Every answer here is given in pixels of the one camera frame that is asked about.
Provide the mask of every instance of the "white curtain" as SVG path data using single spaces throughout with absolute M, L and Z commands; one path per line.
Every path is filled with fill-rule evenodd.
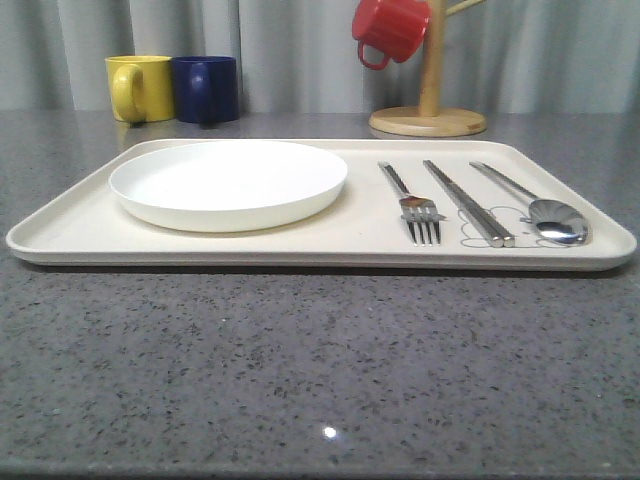
M 417 103 L 421 54 L 356 56 L 358 0 L 0 0 L 0 109 L 107 110 L 104 58 L 232 55 L 249 112 Z M 640 0 L 486 0 L 446 24 L 442 104 L 640 111 Z

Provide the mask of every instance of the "cutlery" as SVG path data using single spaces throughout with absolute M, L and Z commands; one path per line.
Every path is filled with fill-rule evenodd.
M 534 226 L 541 237 L 562 245 L 582 245 L 587 241 L 589 223 L 571 205 L 558 200 L 540 198 L 486 163 L 469 162 L 469 165 L 484 173 L 502 188 L 508 185 L 531 198 L 527 221 Z
M 438 213 L 438 209 L 436 208 L 436 204 L 433 200 L 412 195 L 398 173 L 388 162 L 378 162 L 378 165 L 382 168 L 382 171 L 385 172 L 391 180 L 393 180 L 393 183 L 403 195 L 399 200 L 400 208 L 402 209 L 402 218 L 407 222 L 407 227 L 409 228 L 413 244 L 416 246 L 418 245 L 418 240 L 416 238 L 416 230 L 418 230 L 420 235 L 420 245 L 426 245 L 425 233 L 427 235 L 429 245 L 433 245 L 434 234 L 436 243 L 440 245 L 442 242 L 440 234 L 440 220 L 443 220 L 445 217 Z
M 423 165 L 436 178 L 457 207 L 462 210 L 469 222 L 476 227 L 482 237 L 494 248 L 515 246 L 515 237 L 469 196 L 460 186 L 451 180 L 431 160 Z

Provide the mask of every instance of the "yellow mug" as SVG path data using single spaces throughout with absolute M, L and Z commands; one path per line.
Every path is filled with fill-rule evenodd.
M 170 59 L 159 55 L 105 59 L 116 120 L 140 123 L 174 117 Z

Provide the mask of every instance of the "fork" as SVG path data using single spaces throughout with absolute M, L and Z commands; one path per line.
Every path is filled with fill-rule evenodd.
M 425 246 L 425 233 L 429 245 L 433 245 L 433 237 L 436 243 L 441 244 L 440 220 L 445 217 L 438 213 L 436 204 L 429 198 L 416 197 L 409 192 L 409 189 L 397 174 L 395 169 L 388 162 L 378 162 L 382 171 L 385 172 L 394 182 L 403 197 L 399 200 L 402 209 L 402 218 L 407 222 L 409 233 L 413 244 L 418 246 L 416 230 L 420 236 L 420 245 Z

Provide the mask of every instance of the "navy blue mug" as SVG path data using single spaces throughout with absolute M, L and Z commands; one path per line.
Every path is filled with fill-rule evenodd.
M 240 116 L 235 58 L 173 57 L 171 73 L 181 122 L 228 122 Z

